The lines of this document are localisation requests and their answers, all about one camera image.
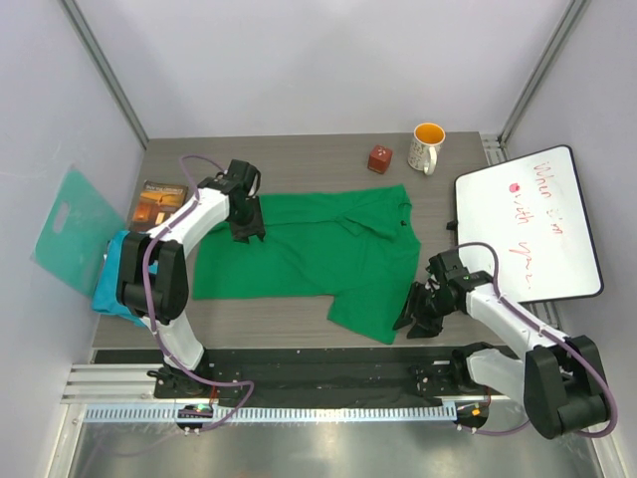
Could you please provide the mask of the green t shirt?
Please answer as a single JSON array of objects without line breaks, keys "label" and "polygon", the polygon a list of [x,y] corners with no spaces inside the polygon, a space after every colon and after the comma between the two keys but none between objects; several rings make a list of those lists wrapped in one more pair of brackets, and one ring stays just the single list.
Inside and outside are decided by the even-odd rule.
[{"label": "green t shirt", "polygon": [[421,244],[403,185],[260,198],[266,236],[220,224],[200,242],[195,300],[331,296],[329,321],[385,345],[415,279]]}]

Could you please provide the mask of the brown book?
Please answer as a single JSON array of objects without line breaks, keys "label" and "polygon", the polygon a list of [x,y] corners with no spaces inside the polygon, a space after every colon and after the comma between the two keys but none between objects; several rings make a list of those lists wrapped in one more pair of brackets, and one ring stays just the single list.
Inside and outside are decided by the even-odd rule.
[{"label": "brown book", "polygon": [[180,209],[188,195],[188,187],[146,180],[134,208],[129,229],[145,232],[167,221]]}]

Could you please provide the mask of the red cube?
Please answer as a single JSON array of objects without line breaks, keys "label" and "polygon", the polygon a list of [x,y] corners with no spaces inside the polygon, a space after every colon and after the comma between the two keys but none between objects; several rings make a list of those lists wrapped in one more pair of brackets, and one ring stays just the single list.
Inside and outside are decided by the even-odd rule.
[{"label": "red cube", "polygon": [[383,145],[376,145],[370,152],[367,161],[367,168],[379,174],[384,174],[393,156],[393,151]]}]

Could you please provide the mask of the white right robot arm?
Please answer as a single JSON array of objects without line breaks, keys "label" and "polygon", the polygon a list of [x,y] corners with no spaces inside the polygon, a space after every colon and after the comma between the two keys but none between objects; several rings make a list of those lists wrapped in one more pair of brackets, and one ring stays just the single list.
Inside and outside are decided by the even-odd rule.
[{"label": "white right robot arm", "polygon": [[444,319],[461,312],[494,332],[509,348],[505,355],[484,343],[451,352],[449,378],[463,393],[479,386],[520,404],[544,438],[575,432],[605,437],[617,425],[616,400],[601,356],[587,336],[571,337],[537,318],[501,290],[499,273],[472,271],[457,248],[429,260],[430,279],[410,286],[395,329],[410,339],[434,338]]}]

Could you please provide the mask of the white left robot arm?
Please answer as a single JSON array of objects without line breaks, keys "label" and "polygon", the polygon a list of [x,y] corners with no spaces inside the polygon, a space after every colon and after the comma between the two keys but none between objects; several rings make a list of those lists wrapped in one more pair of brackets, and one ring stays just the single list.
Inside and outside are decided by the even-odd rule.
[{"label": "white left robot arm", "polygon": [[228,223],[232,238],[264,240],[258,191],[261,172],[233,159],[213,177],[193,185],[192,197],[164,223],[128,232],[121,243],[115,297],[150,330],[177,384],[189,396],[204,395],[212,383],[206,350],[186,316],[189,283],[186,259],[214,227]]}]

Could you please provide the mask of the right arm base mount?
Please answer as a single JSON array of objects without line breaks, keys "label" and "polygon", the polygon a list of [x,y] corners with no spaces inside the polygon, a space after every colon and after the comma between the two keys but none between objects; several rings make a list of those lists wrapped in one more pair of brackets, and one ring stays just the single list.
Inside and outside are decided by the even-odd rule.
[{"label": "right arm base mount", "polygon": [[468,372],[449,359],[430,359],[412,364],[408,371],[415,380],[416,392],[425,398],[455,395],[499,394],[477,384]]}]

